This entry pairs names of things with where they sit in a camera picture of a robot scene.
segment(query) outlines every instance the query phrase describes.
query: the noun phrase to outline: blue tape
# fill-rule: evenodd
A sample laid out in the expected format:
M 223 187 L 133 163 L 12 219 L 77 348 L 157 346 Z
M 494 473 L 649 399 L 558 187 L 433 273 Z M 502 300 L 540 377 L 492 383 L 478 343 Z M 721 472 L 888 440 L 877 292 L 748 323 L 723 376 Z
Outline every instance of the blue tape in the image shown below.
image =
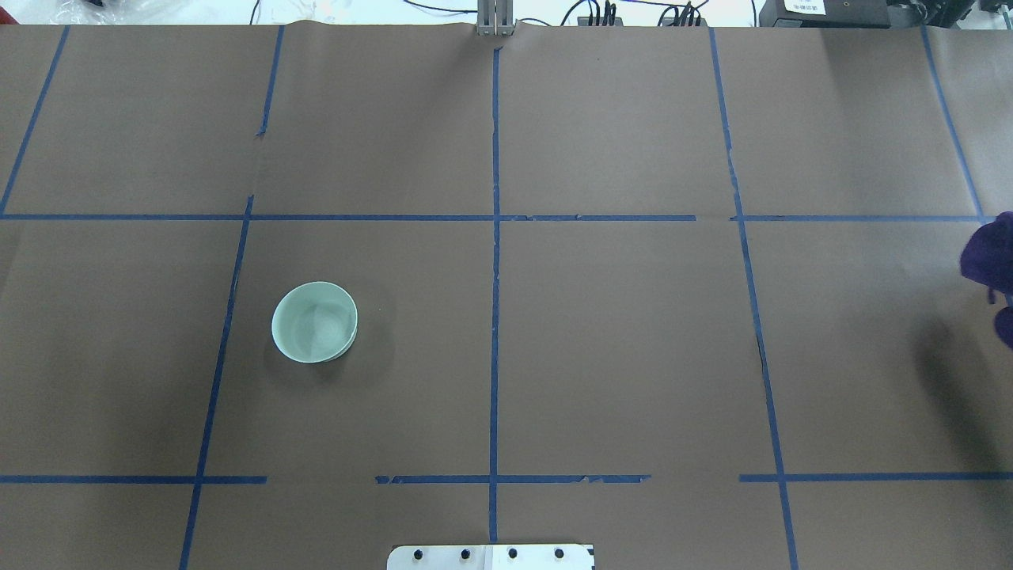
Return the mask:
M 582 214 L 537 214 L 527 216 L 523 214 L 511 214 L 500 216 L 504 222 L 695 222 L 696 216 L 691 215 L 658 215 L 658 216 L 609 216 L 609 215 L 582 215 Z
M 377 485 L 486 485 L 487 475 L 395 475 L 377 476 Z M 649 475 L 498 475 L 497 485 L 562 485 L 572 483 L 603 483 L 606 485 L 637 485 Z
M 379 476 L 377 485 L 487 485 L 487 475 L 395 475 Z
M 24 153 L 28 150 L 28 141 L 31 140 L 31 133 L 35 130 L 35 121 L 38 120 L 38 113 L 43 110 L 43 102 L 46 100 L 46 94 L 50 91 L 53 76 L 56 75 L 57 66 L 60 64 L 60 56 L 63 55 L 64 46 L 67 45 L 68 34 L 70 34 L 70 26 L 65 25 L 63 33 L 60 34 L 60 43 L 57 44 L 57 51 L 53 54 L 53 61 L 50 62 L 50 71 L 46 74 L 46 81 L 43 82 L 43 88 L 38 92 L 38 98 L 35 100 L 35 108 L 31 111 L 28 127 L 24 130 L 24 137 L 21 138 L 21 146 L 17 149 L 17 157 L 14 158 L 14 166 L 10 169 L 10 176 L 7 177 L 7 185 L 4 187 L 3 197 L 0 197 L 0 214 L 3 214 L 7 210 L 10 192 L 14 189 L 17 172 L 21 169 L 21 160 L 24 159 Z
M 243 266 L 243 254 L 246 251 L 246 235 L 250 227 L 250 214 L 253 211 L 253 196 L 246 199 L 246 212 L 243 214 L 243 228 L 239 233 L 239 246 L 236 248 L 236 262 L 232 267 L 232 282 L 229 288 L 229 302 L 225 310 L 225 321 L 222 324 L 222 340 L 218 345 L 218 361 L 215 364 L 215 378 L 211 385 L 211 398 L 208 401 L 208 415 L 204 421 L 204 436 L 201 439 L 201 456 L 197 464 L 197 481 L 193 483 L 193 493 L 190 496 L 190 510 L 186 517 L 186 534 L 183 537 L 182 553 L 179 555 L 179 570 L 186 570 L 189 564 L 189 551 L 193 543 L 193 528 L 197 524 L 198 506 L 201 503 L 201 487 L 204 471 L 208 464 L 208 450 L 211 446 L 211 431 L 215 426 L 215 410 L 218 407 L 218 394 L 222 386 L 222 371 L 225 369 L 225 350 L 229 344 L 229 333 L 232 330 L 232 313 L 236 307 L 236 290 L 239 287 L 239 272 Z
M 2 214 L 0 219 L 7 220 L 124 220 L 124 221 L 242 221 L 242 214 Z M 491 222 L 495 216 L 487 214 L 253 214 L 251 221 L 402 221 L 402 222 Z M 511 214 L 499 216 L 500 222 L 556 222 L 556 221 L 645 221 L 645 222 L 693 222 L 693 215 L 588 215 L 551 214 L 525 215 Z
M 489 222 L 488 215 L 454 214 L 255 214 L 253 221 L 406 221 L 406 222 Z
M 0 485 L 193 485 L 198 478 L 160 475 L 0 475 Z M 266 477 L 205 477 L 205 485 L 266 485 Z
M 496 544 L 499 475 L 499 51 L 492 51 L 492 331 L 489 371 L 489 544 Z
M 114 475 L 3 475 L 0 484 L 15 485 L 193 485 L 194 478 Z
M 562 485 L 572 483 L 604 483 L 638 485 L 649 475 L 500 475 L 499 483 L 512 485 Z
M 203 485 L 266 485 L 267 478 L 262 476 L 204 476 Z
M 239 221 L 241 214 L 3 214 L 5 220 Z
M 852 483 L 873 481 L 1013 481 L 1013 472 L 747 474 L 741 483 Z
M 978 216 L 755 216 L 744 215 L 730 218 L 732 221 L 747 222 L 978 222 Z
M 710 55 L 714 65 L 714 82 L 717 85 L 717 100 L 721 111 L 721 128 L 724 132 L 724 148 L 728 160 L 728 175 L 731 177 L 731 187 L 734 190 L 735 216 L 738 225 L 738 238 L 742 243 L 743 261 L 746 266 L 746 283 L 750 293 L 750 307 L 753 311 L 753 328 L 756 332 L 757 349 L 760 353 L 760 369 L 763 374 L 764 391 L 767 400 L 767 421 L 770 426 L 770 439 L 774 450 L 774 465 L 778 475 L 784 474 L 784 461 L 781 457 L 781 436 L 777 427 L 777 413 L 774 409 L 774 391 L 770 384 L 770 369 L 767 364 L 767 347 L 764 343 L 763 323 L 760 320 L 760 304 L 757 301 L 756 281 L 753 276 L 753 259 L 750 256 L 749 237 L 746 233 L 745 212 L 738 186 L 738 176 L 731 160 L 731 127 L 728 123 L 728 108 L 724 100 L 724 82 L 721 79 L 721 63 L 717 53 L 717 37 L 714 28 L 707 28 L 710 34 Z M 792 570 L 798 570 L 798 555 L 795 549 L 795 532 L 791 521 L 791 505 L 788 501 L 788 487 L 779 484 L 781 496 L 781 515 L 784 518 L 784 534 L 788 547 L 788 562 Z
M 984 223 L 985 212 L 982 210 L 982 199 L 978 195 L 978 188 L 975 180 L 970 177 L 970 169 L 967 167 L 967 158 L 963 154 L 963 145 L 956 135 L 956 127 L 953 125 L 953 117 L 949 112 L 949 105 L 946 104 L 946 95 L 943 94 L 942 83 L 939 82 L 939 73 L 936 71 L 936 58 L 932 55 L 932 45 L 929 42 L 929 31 L 922 26 L 922 44 L 925 46 L 925 57 L 929 61 L 929 72 L 932 74 L 932 84 L 936 87 L 936 96 L 939 97 L 939 106 L 943 111 L 943 118 L 946 119 L 946 128 L 949 129 L 950 139 L 953 140 L 953 148 L 956 150 L 956 157 L 960 162 L 960 170 L 963 172 L 963 179 L 967 182 L 967 190 L 970 192 L 970 199 L 975 202 L 975 212 L 978 219 Z
M 267 96 L 263 100 L 263 119 L 256 136 L 262 137 L 267 132 L 267 118 L 270 117 L 270 101 L 275 97 L 275 79 L 278 77 L 278 62 L 282 58 L 282 40 L 285 39 L 285 26 L 278 26 L 278 38 L 275 39 L 275 60 L 270 64 L 270 79 L 267 81 Z
M 179 570 L 186 570 L 186 567 L 189 566 L 189 551 L 190 547 L 193 546 L 193 528 L 197 525 L 197 510 L 201 504 L 202 489 L 202 485 L 194 484 L 193 491 L 190 493 L 190 508 L 186 515 L 186 534 L 183 535 L 183 548 L 179 555 Z

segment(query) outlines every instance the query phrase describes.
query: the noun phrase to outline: purple cloth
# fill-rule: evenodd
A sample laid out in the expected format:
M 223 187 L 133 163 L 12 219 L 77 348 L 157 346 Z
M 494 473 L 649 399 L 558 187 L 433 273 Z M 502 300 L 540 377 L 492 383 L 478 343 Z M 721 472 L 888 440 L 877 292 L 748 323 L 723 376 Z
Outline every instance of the purple cloth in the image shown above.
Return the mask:
M 1013 348 L 1013 308 L 1006 308 L 996 316 L 996 333 L 1007 346 Z
M 1013 212 L 999 214 L 975 232 L 960 254 L 960 273 L 1013 296 Z

